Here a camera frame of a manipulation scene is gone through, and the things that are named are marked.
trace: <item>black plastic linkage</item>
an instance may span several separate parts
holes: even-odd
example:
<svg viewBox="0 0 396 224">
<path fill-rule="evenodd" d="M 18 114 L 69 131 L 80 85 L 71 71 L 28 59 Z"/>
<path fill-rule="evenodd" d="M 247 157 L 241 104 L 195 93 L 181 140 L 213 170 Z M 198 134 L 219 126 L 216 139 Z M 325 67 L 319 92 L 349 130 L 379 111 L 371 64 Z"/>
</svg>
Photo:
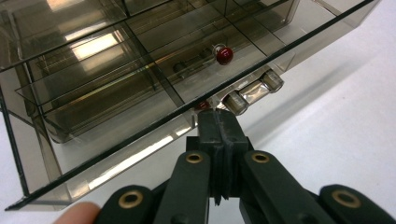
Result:
<svg viewBox="0 0 396 224">
<path fill-rule="evenodd" d="M 248 139 L 235 115 L 220 109 L 198 114 L 198 135 L 199 150 L 207 153 L 212 161 L 211 193 L 215 204 L 219 204 L 221 196 L 228 199 L 237 191 L 237 158 L 248 151 Z"/>
<path fill-rule="evenodd" d="M 241 163 L 244 181 L 269 223 L 335 223 L 270 153 L 249 151 Z"/>
<path fill-rule="evenodd" d="M 147 223 L 153 202 L 153 193 L 145 187 L 128 186 L 119 189 L 105 203 L 95 224 Z"/>
<path fill-rule="evenodd" d="M 395 224 L 382 208 L 360 192 L 341 185 L 320 190 L 318 202 L 337 223 Z"/>
<path fill-rule="evenodd" d="M 207 223 L 209 177 L 208 155 L 202 151 L 181 154 L 153 223 Z"/>
</svg>

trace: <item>cylindrical object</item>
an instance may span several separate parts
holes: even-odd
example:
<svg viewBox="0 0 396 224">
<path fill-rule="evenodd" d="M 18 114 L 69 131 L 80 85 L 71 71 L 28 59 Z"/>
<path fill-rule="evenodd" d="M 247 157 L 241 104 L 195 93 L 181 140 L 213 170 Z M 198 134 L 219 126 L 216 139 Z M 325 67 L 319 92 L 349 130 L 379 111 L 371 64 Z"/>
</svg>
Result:
<svg viewBox="0 0 396 224">
<path fill-rule="evenodd" d="M 261 78 L 264 84 L 271 93 L 279 91 L 282 88 L 284 81 L 273 70 L 266 71 Z"/>
<path fill-rule="evenodd" d="M 235 115 L 241 115 L 248 109 L 248 102 L 236 91 L 228 93 L 222 100 L 222 103 Z"/>
</svg>

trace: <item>red knob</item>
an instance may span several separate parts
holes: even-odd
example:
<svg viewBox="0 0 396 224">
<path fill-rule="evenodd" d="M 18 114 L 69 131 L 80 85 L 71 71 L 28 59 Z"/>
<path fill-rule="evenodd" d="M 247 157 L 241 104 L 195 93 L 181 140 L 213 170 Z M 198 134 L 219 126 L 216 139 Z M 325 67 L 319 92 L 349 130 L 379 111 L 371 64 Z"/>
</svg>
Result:
<svg viewBox="0 0 396 224">
<path fill-rule="evenodd" d="M 221 65 L 226 65 L 233 60 L 233 50 L 228 47 L 216 49 L 216 52 L 216 61 Z"/>
<path fill-rule="evenodd" d="M 195 110 L 204 110 L 210 108 L 210 103 L 208 101 L 202 101 L 198 105 L 195 106 Z"/>
</svg>

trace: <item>white surface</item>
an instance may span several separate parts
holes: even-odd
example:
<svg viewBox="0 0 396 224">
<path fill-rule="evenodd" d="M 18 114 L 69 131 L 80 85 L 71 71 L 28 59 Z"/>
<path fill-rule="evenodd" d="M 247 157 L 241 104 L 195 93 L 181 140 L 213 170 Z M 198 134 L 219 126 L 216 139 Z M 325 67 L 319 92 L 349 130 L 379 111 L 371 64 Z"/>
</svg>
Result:
<svg viewBox="0 0 396 224">
<path fill-rule="evenodd" d="M 274 154 L 305 188 L 318 193 L 322 186 L 347 185 L 396 217 L 394 8 L 396 1 L 383 0 L 362 26 L 291 69 L 280 92 L 238 119 L 253 146 Z M 0 132 L 4 209 L 22 194 L 2 120 Z M 181 138 L 82 200 L 102 205 L 125 185 L 161 182 L 159 170 L 173 167 L 184 142 Z M 61 213 L 1 211 L 0 220 L 51 223 Z M 212 206 L 210 223 L 241 222 L 237 200 Z"/>
</svg>

